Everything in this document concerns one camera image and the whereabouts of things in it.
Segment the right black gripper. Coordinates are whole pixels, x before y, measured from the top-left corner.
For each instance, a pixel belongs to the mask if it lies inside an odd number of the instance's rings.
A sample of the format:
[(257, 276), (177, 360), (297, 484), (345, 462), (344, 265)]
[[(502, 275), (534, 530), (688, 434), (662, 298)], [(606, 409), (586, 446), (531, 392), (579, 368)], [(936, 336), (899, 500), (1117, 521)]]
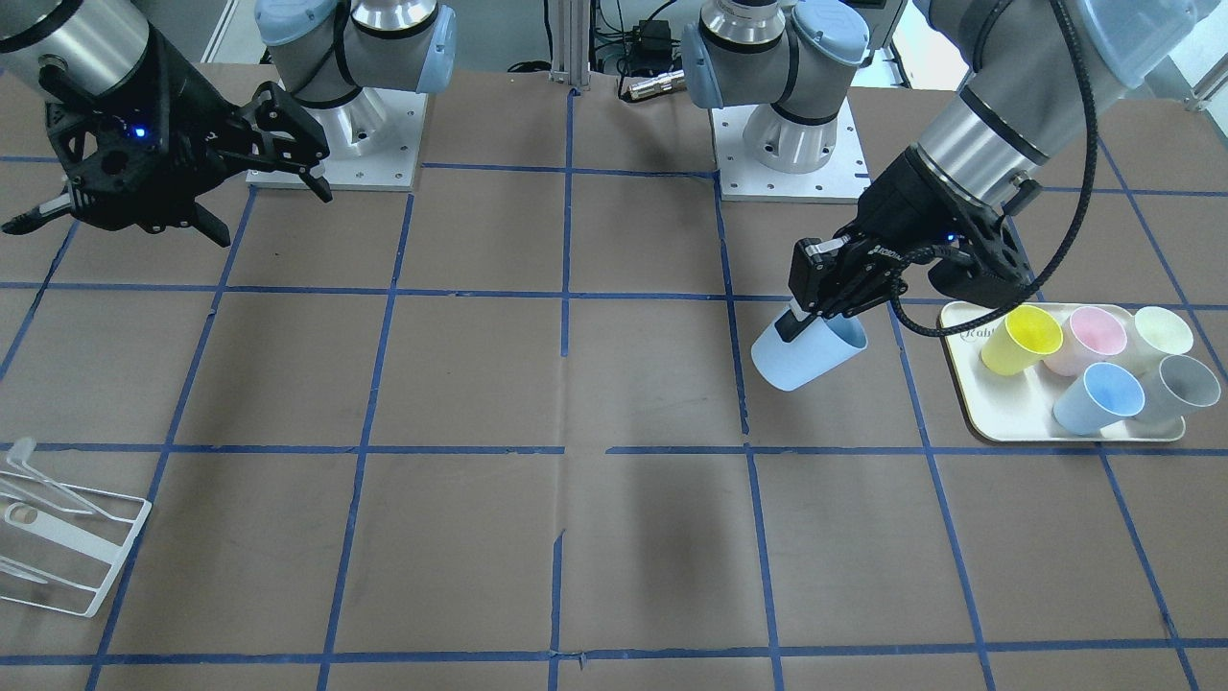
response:
[(236, 172), (296, 176), (322, 203), (332, 187), (316, 167), (330, 155), (324, 126), (280, 83), (259, 83), (235, 106), (157, 28), (136, 65), (114, 87), (87, 92), (74, 63), (42, 56), (38, 83), (47, 134), (64, 166), (64, 191), (9, 218), (2, 232), (36, 232), (55, 218), (106, 231), (195, 230), (228, 248), (231, 231), (196, 201)]

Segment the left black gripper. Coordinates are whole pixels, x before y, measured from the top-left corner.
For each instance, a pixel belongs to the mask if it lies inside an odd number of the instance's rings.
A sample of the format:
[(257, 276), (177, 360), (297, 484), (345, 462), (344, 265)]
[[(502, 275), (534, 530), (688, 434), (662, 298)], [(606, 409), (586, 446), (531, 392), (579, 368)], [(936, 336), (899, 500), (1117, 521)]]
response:
[(982, 307), (1005, 306), (1029, 279), (1005, 216), (964, 200), (909, 146), (857, 203), (845, 241), (797, 241), (790, 269), (790, 309), (772, 328), (793, 342), (817, 318), (853, 318), (907, 290), (903, 271), (937, 255), (930, 281), (939, 295)]

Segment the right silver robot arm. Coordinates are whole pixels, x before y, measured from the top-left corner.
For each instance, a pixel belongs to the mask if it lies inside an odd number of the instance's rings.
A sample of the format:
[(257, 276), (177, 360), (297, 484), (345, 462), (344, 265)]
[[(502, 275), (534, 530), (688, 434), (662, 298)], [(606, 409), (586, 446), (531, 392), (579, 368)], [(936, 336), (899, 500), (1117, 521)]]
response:
[[(260, 1), (280, 83), (228, 101), (130, 1), (5, 1), (2, 66), (45, 104), (64, 188), (2, 232), (70, 215), (99, 230), (231, 230), (201, 194), (246, 171), (298, 177), (332, 200), (317, 166), (336, 155), (321, 113), (373, 90), (438, 93), (456, 71), (456, 10), (438, 1)], [(783, 133), (833, 133), (869, 45), (842, 2), (707, 1), (682, 39), (686, 88), (707, 109), (755, 106)]]

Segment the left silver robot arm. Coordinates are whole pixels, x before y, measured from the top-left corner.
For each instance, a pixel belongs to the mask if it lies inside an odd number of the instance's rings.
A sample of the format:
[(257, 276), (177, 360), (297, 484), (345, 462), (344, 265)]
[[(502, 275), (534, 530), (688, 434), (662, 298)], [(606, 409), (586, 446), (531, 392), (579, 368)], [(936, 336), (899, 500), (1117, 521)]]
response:
[[(1097, 173), (1098, 118), (1165, 58), (1214, 1), (921, 1), (971, 79), (865, 188), (833, 241), (795, 244), (792, 301), (765, 328), (795, 342), (889, 303), (909, 331), (946, 338), (1005, 318), (1074, 244)], [(695, 104), (756, 106), (783, 133), (830, 133), (867, 56), (865, 18), (841, 1), (707, 1), (682, 36)], [(1005, 230), (1041, 193), (1035, 172), (1076, 136), (1074, 218), (1036, 279)]]

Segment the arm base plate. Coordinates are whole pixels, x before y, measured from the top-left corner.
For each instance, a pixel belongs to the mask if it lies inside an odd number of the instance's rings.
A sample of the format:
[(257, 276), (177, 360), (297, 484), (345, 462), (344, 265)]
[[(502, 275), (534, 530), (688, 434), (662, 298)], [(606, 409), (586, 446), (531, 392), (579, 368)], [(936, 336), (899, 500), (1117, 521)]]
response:
[(349, 104), (307, 112), (330, 155), (312, 169), (333, 191), (413, 191), (429, 96), (365, 88)]
[(709, 112), (720, 191), (734, 203), (856, 203), (871, 183), (849, 101), (837, 118), (802, 126), (772, 106)]

